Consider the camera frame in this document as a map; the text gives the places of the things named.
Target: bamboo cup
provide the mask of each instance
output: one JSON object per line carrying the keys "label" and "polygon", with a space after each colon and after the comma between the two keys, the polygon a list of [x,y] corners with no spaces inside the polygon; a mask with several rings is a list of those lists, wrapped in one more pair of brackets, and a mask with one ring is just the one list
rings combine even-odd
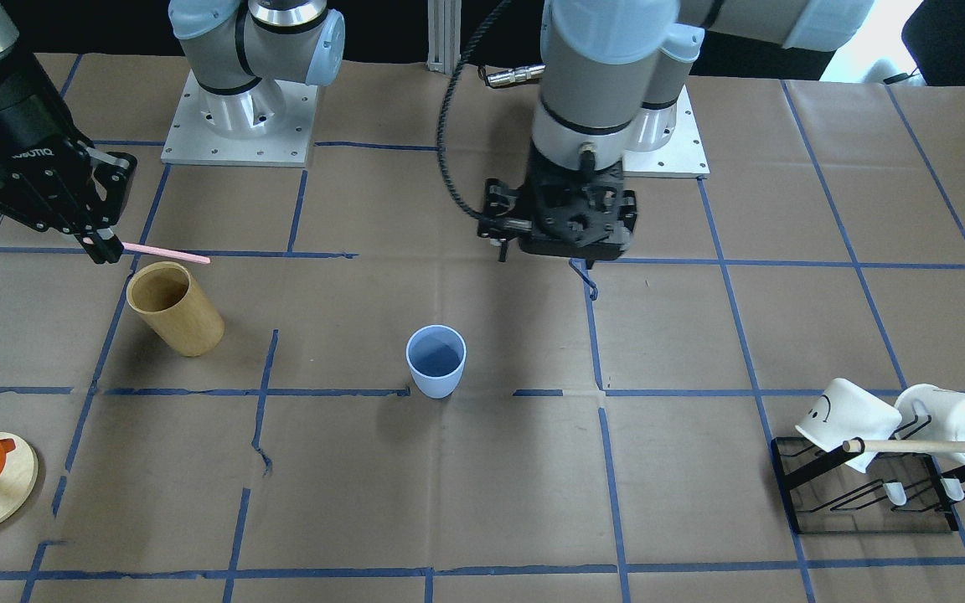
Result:
{"label": "bamboo cup", "polygon": [[188,268],[157,262],[138,271],[126,288],[129,307],[183,356],[214,350],[225,323]]}

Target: blue cup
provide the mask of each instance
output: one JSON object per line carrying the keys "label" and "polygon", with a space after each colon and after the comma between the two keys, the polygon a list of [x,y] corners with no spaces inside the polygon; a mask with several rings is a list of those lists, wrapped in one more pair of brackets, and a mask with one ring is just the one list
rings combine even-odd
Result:
{"label": "blue cup", "polygon": [[444,398],[457,388],[464,374],[467,345],[459,332],[432,324],[412,333],[405,357],[419,390],[430,398]]}

